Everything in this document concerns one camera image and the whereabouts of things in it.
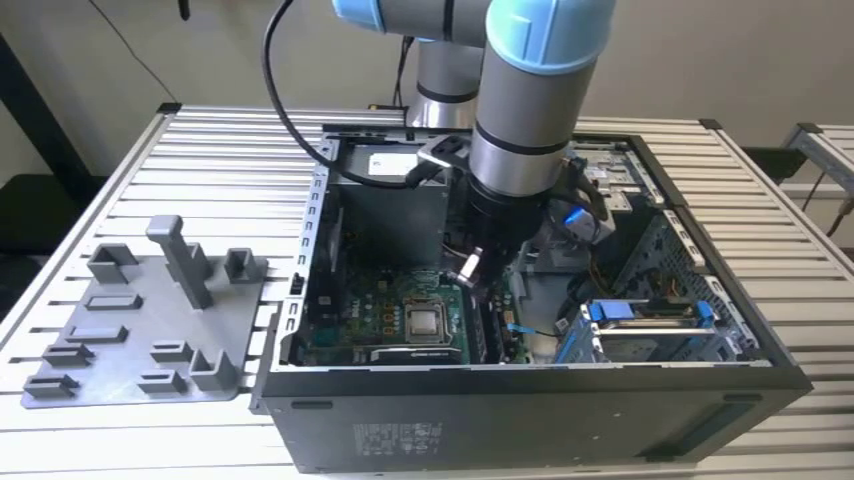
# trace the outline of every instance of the power cable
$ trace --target power cable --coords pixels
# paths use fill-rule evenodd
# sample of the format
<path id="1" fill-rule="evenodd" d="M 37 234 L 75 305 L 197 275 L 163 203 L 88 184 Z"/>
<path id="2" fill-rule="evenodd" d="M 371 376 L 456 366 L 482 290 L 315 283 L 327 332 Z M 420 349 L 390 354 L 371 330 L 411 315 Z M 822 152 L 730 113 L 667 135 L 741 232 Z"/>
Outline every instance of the power cable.
<path id="1" fill-rule="evenodd" d="M 163 83 L 163 80 L 160 80 L 160 77 L 157 76 L 157 74 L 151 70 L 148 65 L 145 65 L 145 62 L 143 62 L 143 59 L 139 58 L 139 55 L 136 55 L 136 52 L 133 51 L 133 47 L 131 47 L 131 44 L 128 43 L 128 40 L 124 38 L 124 35 L 121 35 L 121 32 L 119 31 L 119 28 L 112 23 L 112 20 L 109 20 L 109 17 L 104 13 L 104 10 L 101 10 L 101 7 L 97 6 L 97 3 L 95 3 L 95 0 L 87 0 L 87 1 L 89 2 L 89 5 L 92 5 L 92 7 L 95 7 L 95 10 L 97 10 L 97 13 L 101 15 L 101 18 L 104 19 L 104 21 L 109 25 L 109 28 L 112 28 L 112 31 L 116 32 L 116 35 L 119 36 L 119 39 L 121 40 L 121 43 L 124 43 L 124 46 L 128 49 L 128 52 L 131 52 L 131 56 L 133 57 L 133 60 L 136 60 L 136 62 L 141 65 L 141 67 L 145 69 L 145 71 L 151 75 L 151 78 L 153 78 L 155 81 L 160 84 L 160 87 L 163 87 L 163 91 L 169 96 L 172 101 L 175 103 L 177 103 L 177 98 L 175 98 L 175 95 L 172 94 L 172 91 L 165 86 L 165 83 Z"/>

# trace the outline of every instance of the robotic arm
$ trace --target robotic arm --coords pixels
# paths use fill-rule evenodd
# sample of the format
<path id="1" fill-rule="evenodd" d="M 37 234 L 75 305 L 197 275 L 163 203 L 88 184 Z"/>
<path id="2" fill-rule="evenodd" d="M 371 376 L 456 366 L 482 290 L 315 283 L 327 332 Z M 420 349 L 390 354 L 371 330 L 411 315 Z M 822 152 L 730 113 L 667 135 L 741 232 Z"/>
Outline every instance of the robotic arm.
<path id="1" fill-rule="evenodd" d="M 548 198 L 566 196 L 567 186 L 559 185 L 563 159 L 607 43 L 615 0 L 334 4 L 339 17 L 375 31 L 484 45 L 471 144 L 451 138 L 434 152 L 464 157 L 475 255 L 460 275 L 488 284 L 536 234 Z"/>

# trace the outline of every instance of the blue tab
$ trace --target blue tab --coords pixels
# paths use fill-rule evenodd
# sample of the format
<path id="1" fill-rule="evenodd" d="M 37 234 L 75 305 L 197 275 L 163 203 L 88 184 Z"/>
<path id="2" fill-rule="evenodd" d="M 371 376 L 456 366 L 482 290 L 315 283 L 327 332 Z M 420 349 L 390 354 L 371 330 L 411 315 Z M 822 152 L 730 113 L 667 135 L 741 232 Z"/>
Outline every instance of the blue tab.
<path id="1" fill-rule="evenodd" d="M 599 302 L 606 320 L 634 320 L 635 312 L 628 302 L 607 301 Z"/>
<path id="2" fill-rule="evenodd" d="M 511 332 L 519 332 L 519 333 L 536 333 L 536 330 L 534 330 L 530 327 L 523 327 L 518 323 L 508 324 L 507 330 L 510 330 Z"/>
<path id="3" fill-rule="evenodd" d="M 590 311 L 590 319 L 594 322 L 600 322 L 604 319 L 604 314 L 602 313 L 602 306 L 599 305 L 599 302 L 591 303 L 587 307 L 587 310 Z"/>
<path id="4" fill-rule="evenodd" d="M 563 363 L 563 359 L 566 355 L 570 353 L 570 348 L 572 348 L 572 344 L 575 343 L 575 332 L 570 335 L 570 338 L 566 339 L 566 343 L 563 347 L 560 347 L 560 353 L 558 353 L 558 357 L 555 358 L 555 363 Z"/>
<path id="5" fill-rule="evenodd" d="M 699 322 L 696 323 L 699 328 L 708 328 L 714 325 L 715 311 L 704 300 L 696 302 L 696 315 L 699 316 Z"/>

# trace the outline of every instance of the metal table frame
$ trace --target metal table frame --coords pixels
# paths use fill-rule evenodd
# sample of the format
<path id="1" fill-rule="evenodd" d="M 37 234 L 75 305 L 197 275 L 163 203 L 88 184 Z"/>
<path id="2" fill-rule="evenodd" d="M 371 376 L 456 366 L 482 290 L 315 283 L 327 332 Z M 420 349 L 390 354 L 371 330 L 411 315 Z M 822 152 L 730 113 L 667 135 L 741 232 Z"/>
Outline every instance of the metal table frame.
<path id="1" fill-rule="evenodd" d="M 311 141 L 323 123 L 402 121 L 382 111 L 293 117 Z M 584 118 L 578 130 L 643 137 L 815 391 L 698 465 L 384 478 L 854 478 L 854 266 L 722 130 L 610 118 Z M 312 168 L 271 111 L 184 106 L 157 114 L 0 324 L 0 473 L 27 480 L 299 477 L 271 419 L 247 410 L 248 393 L 231 402 L 25 410 L 20 389 L 83 294 L 85 255 L 101 241 L 153 252 L 144 240 L 153 214 L 183 215 L 208 254 L 239 237 L 271 258 L 241 380 L 253 384 L 265 328 L 287 296 Z"/>

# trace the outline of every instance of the white wall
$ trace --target white wall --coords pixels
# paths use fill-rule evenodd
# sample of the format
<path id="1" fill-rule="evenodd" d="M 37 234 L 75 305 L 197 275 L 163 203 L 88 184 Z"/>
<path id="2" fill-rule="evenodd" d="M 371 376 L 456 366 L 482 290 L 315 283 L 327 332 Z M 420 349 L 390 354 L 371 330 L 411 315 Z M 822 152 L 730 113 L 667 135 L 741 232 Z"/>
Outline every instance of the white wall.
<path id="1" fill-rule="evenodd" d="M 97 1 L 181 102 L 268 105 L 259 50 L 277 0 L 192 0 L 187 23 L 173 0 Z M 714 117 L 745 145 L 778 145 L 798 121 L 854 124 L 851 18 L 850 0 L 620 0 L 583 113 Z M 160 87 L 85 0 L 0 0 L 0 30 L 81 156 L 108 173 L 167 100 Z M 296 2 L 275 52 L 285 102 L 388 102 L 398 46 L 343 24 L 330 0 Z M 21 153 L 0 172 L 43 169 L 3 115 L 0 140 Z"/>

